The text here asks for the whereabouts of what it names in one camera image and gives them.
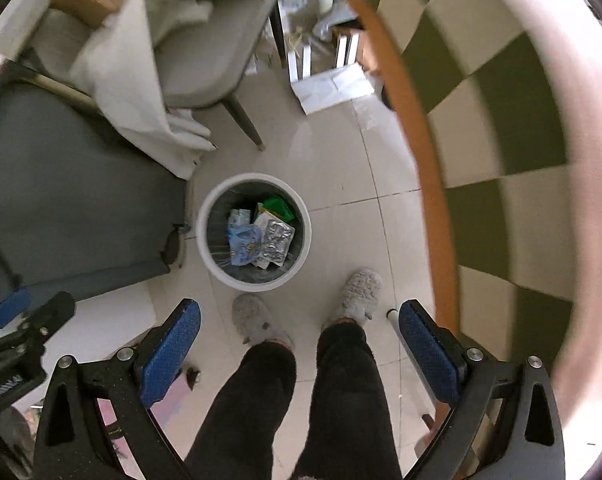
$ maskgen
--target gray fuzzy slipper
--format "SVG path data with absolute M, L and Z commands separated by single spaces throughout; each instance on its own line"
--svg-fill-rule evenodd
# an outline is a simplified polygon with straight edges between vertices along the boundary
M 263 300 L 254 294 L 241 294 L 234 300 L 232 321 L 243 344 L 254 346 L 267 339 L 280 339 L 294 349 L 290 336 L 276 324 Z
M 350 317 L 363 326 L 372 319 L 379 305 L 383 280 L 375 270 L 363 267 L 350 276 L 341 290 L 338 307 L 332 312 L 330 322 Z

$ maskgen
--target black pants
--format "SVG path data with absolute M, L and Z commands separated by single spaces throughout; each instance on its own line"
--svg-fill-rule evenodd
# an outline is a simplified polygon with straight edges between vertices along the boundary
M 398 480 L 385 391 L 364 330 L 340 323 L 325 330 L 310 429 L 292 478 Z M 219 391 L 185 459 L 195 480 L 268 480 L 272 443 L 292 399 L 296 362 L 265 342 L 245 354 Z

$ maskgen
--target silver foil wrapper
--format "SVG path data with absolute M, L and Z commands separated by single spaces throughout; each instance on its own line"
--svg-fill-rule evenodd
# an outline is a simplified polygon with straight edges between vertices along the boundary
M 293 227 L 282 220 L 270 220 L 263 231 L 260 255 L 280 267 L 286 260 L 293 237 Z

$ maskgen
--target person's leg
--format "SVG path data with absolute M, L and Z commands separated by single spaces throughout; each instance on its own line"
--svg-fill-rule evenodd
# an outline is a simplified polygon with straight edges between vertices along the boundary
M 244 294 L 232 305 L 248 350 L 212 403 L 185 464 L 196 480 L 269 480 L 272 443 L 292 399 L 296 361 L 265 304 Z
M 361 327 L 378 306 L 381 279 L 361 269 L 319 338 L 310 429 L 292 475 L 330 480 L 401 479 L 383 383 Z

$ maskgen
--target chair leg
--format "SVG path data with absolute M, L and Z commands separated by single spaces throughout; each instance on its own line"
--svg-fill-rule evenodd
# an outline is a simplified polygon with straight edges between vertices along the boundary
M 281 11 L 278 9 L 278 2 L 274 5 L 274 9 L 270 14 L 270 25 L 272 25 L 272 34 L 274 34 L 274 42 L 278 57 L 281 60 L 281 66 L 287 67 L 286 40 L 283 35 L 283 23 L 281 23 Z
M 248 117 L 247 113 L 245 113 L 245 110 L 239 103 L 236 96 L 234 94 L 229 94 L 221 99 L 221 102 L 225 109 L 230 113 L 232 118 L 245 132 L 245 134 L 252 140 L 252 142 L 254 142 L 254 144 L 257 145 L 257 148 L 260 151 L 263 151 L 265 149 L 265 145 L 258 136 L 257 129 L 254 127 L 254 124 L 252 124 L 252 121 Z

